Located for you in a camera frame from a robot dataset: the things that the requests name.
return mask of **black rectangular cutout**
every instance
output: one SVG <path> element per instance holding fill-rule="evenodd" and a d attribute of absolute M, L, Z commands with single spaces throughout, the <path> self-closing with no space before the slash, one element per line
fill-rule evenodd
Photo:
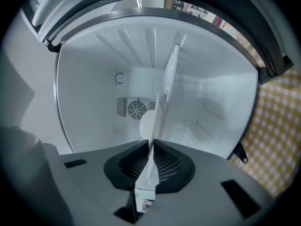
<path fill-rule="evenodd" d="M 244 218 L 252 216 L 260 210 L 256 202 L 234 180 L 221 183 Z"/>
<path fill-rule="evenodd" d="M 73 168 L 82 164 L 87 163 L 84 159 L 79 159 L 79 160 L 75 160 L 75 161 L 69 161 L 69 162 L 65 162 L 65 166 L 66 168 Z"/>

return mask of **rectangular vent slot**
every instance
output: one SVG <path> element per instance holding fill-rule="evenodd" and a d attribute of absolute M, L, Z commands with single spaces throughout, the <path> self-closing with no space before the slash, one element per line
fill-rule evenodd
<path fill-rule="evenodd" d="M 117 115 L 127 116 L 127 98 L 117 97 Z"/>
<path fill-rule="evenodd" d="M 150 110 L 156 109 L 156 101 L 151 101 L 150 102 Z"/>

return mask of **silver trim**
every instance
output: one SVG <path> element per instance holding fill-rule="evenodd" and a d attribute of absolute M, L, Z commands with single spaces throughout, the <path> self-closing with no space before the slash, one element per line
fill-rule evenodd
<path fill-rule="evenodd" d="M 249 61 L 250 63 L 255 67 L 259 68 L 257 62 L 255 59 L 252 57 L 252 55 L 236 40 L 234 39 L 231 35 L 226 33 L 224 30 L 216 27 L 212 23 L 201 19 L 199 17 L 193 16 L 191 14 L 183 13 L 181 11 L 176 11 L 176 10 L 169 10 L 165 8 L 130 8 L 130 9 L 125 9 L 125 10 L 120 10 L 120 11 L 114 11 L 110 12 L 98 17 L 95 17 L 78 27 L 74 28 L 70 32 L 66 33 L 62 38 L 61 38 L 61 43 L 69 39 L 71 36 L 79 33 L 80 31 L 91 27 L 95 24 L 99 24 L 105 21 L 109 21 L 112 19 L 116 18 L 122 18 L 122 17 L 131 17 L 131 16 L 158 16 L 158 17 L 166 17 L 166 18 L 171 18 L 171 19 L 176 19 L 180 20 L 183 22 L 187 22 L 193 25 L 196 25 L 198 27 L 204 28 L 215 35 L 221 37 L 222 39 L 226 40 L 229 44 L 234 46 L 238 51 L 240 51 Z"/>
<path fill-rule="evenodd" d="M 62 120 L 62 117 L 61 117 L 61 110 L 60 110 L 59 101 L 58 101 L 58 91 L 57 91 L 57 86 L 56 85 L 57 85 L 57 70 L 58 70 L 59 56 L 60 56 L 60 52 L 57 53 L 56 58 L 55 58 L 55 80 L 54 80 L 54 83 L 53 83 L 55 103 L 56 103 L 56 112 L 57 112 L 58 120 L 59 120 L 60 125 L 61 125 L 62 132 L 65 136 L 65 139 L 66 139 L 70 149 L 72 150 L 72 152 L 75 153 L 75 150 L 74 150 L 73 146 L 71 145 L 71 142 L 70 142 L 70 140 L 68 138 L 68 135 L 66 133 L 66 130 L 65 130 L 65 126 L 63 124 L 63 120 Z"/>

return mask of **refrigerator back panel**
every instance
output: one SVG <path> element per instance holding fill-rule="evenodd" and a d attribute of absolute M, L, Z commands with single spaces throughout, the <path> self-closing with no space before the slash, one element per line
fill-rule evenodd
<path fill-rule="evenodd" d="M 139 120 L 118 116 L 118 130 L 114 129 L 116 96 L 156 100 L 164 93 L 164 74 L 175 47 L 176 74 L 160 139 L 229 156 L 251 115 L 256 69 L 213 32 L 155 16 L 103 21 L 69 34 L 62 43 L 56 73 L 58 109 L 76 152 L 117 145 L 115 138 L 120 144 L 141 139 Z M 112 80 L 117 72 L 127 75 L 125 89 Z"/>

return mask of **fan vent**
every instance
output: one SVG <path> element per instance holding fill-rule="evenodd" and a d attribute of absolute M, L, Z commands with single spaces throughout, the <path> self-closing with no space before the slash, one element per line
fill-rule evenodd
<path fill-rule="evenodd" d="M 117 97 L 117 115 L 127 116 L 127 98 Z"/>
<path fill-rule="evenodd" d="M 146 106 L 138 99 L 128 105 L 127 112 L 132 118 L 140 120 L 146 112 Z"/>
<path fill-rule="evenodd" d="M 156 101 L 151 101 L 150 102 L 150 110 L 156 109 Z"/>

